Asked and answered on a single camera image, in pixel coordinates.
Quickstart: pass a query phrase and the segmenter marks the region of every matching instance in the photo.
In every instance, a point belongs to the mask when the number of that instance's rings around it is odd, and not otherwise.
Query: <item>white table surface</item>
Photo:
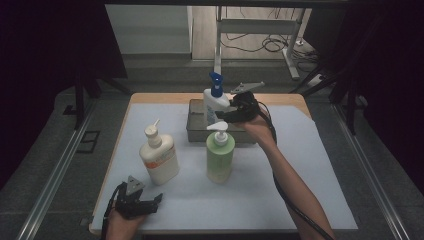
[[[333,229],[357,229],[313,120],[293,106],[269,106],[278,146],[316,195]],[[188,104],[130,105],[120,140],[99,195],[91,231],[100,231],[114,189],[132,175],[146,187],[141,200],[163,193],[157,213],[140,230],[149,233],[290,232],[295,231],[278,194],[272,170],[257,144],[238,144],[233,169],[224,184],[206,176],[204,143],[189,143]],[[160,119],[159,134],[173,136],[179,174],[164,185],[154,185],[139,156],[147,142],[144,129]]]

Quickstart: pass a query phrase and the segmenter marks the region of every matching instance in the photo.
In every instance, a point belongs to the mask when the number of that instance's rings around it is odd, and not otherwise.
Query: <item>pump bottle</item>
[[[203,91],[203,120],[205,126],[221,121],[217,118],[215,111],[228,112],[230,110],[230,101],[222,88],[223,77],[215,72],[211,72],[209,76],[212,78],[213,86]]]
[[[233,136],[225,131],[228,123],[221,121],[207,127],[216,130],[206,139],[207,176],[215,183],[224,183],[231,173],[235,141]]]
[[[158,135],[158,123],[159,119],[144,130],[148,140],[140,148],[140,157],[153,183],[162,185],[175,177],[180,167],[174,140],[168,134]]]

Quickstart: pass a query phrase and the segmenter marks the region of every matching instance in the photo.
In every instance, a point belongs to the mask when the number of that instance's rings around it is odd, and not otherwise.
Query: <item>lotion bottle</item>
[[[158,135],[158,123],[159,119],[144,130],[148,140],[140,148],[140,157],[153,183],[162,185],[175,177],[180,167],[174,140],[168,134]]]
[[[233,136],[225,131],[228,123],[221,121],[207,127],[216,130],[206,139],[207,176],[215,183],[224,183],[231,173],[235,141]]]
[[[222,121],[217,118],[215,111],[230,111],[230,101],[222,88],[223,77],[215,72],[211,72],[209,76],[212,78],[213,86],[203,91],[203,121],[205,126]]]

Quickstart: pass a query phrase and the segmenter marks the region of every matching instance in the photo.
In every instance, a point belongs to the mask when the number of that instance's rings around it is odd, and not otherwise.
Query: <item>white pump head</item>
[[[144,130],[148,140],[147,142],[153,148],[157,148],[162,144],[162,138],[158,136],[158,128],[157,125],[159,123],[159,119],[153,125],[149,125]]]
[[[224,146],[228,141],[228,134],[225,132],[228,129],[228,123],[221,121],[209,125],[207,130],[216,130],[218,132],[215,133],[215,143],[219,146]]]

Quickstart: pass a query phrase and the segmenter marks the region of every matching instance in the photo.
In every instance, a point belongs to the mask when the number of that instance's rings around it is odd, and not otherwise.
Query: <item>bottle cap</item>
[[[162,144],[162,138],[158,136],[158,128],[157,125],[159,123],[159,119],[153,125],[149,125],[144,130],[148,138],[148,143],[151,147],[159,147]]]
[[[222,94],[224,94],[224,90],[222,89],[222,81],[223,81],[222,75],[216,72],[211,72],[209,73],[209,76],[212,78],[212,82],[213,82],[213,86],[211,88],[211,95],[216,98],[221,97]]]
[[[228,141],[228,134],[225,132],[228,129],[228,123],[221,121],[214,123],[212,125],[209,125],[207,130],[216,130],[215,133],[215,143],[219,146],[224,146],[227,144]]]

